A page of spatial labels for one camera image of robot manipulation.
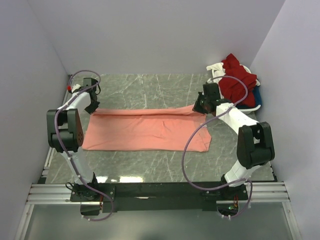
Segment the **salmon pink t-shirt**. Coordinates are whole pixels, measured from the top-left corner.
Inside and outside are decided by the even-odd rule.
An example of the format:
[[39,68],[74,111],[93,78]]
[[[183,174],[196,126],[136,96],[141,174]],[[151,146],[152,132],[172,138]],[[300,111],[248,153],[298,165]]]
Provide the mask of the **salmon pink t-shirt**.
[[82,148],[87,151],[207,152],[206,116],[192,105],[166,109],[97,109],[89,119]]

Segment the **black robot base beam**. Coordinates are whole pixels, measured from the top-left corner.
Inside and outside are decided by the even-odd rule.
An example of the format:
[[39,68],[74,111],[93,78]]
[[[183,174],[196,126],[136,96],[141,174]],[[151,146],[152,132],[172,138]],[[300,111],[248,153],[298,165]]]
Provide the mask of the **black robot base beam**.
[[91,183],[89,188],[74,184],[70,201],[81,204],[81,212],[86,216],[110,210],[156,211],[156,210],[203,210],[216,211],[218,201],[248,199],[246,186],[224,187],[218,181],[197,182],[197,189],[187,182],[131,182],[131,183]]

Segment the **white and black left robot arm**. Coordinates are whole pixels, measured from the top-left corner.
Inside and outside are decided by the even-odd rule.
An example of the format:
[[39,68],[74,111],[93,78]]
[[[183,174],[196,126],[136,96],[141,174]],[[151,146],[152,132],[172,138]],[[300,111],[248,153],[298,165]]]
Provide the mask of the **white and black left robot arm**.
[[71,98],[65,105],[46,113],[48,144],[67,161],[74,175],[74,183],[68,182],[65,186],[79,202],[100,198],[98,181],[82,149],[85,136],[80,119],[83,111],[91,115],[97,110],[100,102],[96,91],[100,89],[96,79],[85,77],[82,84],[67,87]]

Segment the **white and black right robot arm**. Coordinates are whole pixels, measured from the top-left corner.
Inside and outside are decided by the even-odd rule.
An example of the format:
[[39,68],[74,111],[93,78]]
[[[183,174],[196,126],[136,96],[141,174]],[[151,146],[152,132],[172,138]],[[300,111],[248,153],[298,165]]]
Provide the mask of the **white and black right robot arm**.
[[200,114],[215,114],[237,134],[237,161],[221,177],[219,193],[230,200],[254,171],[275,158],[272,129],[267,122],[258,122],[222,99],[217,83],[206,83],[193,106]]

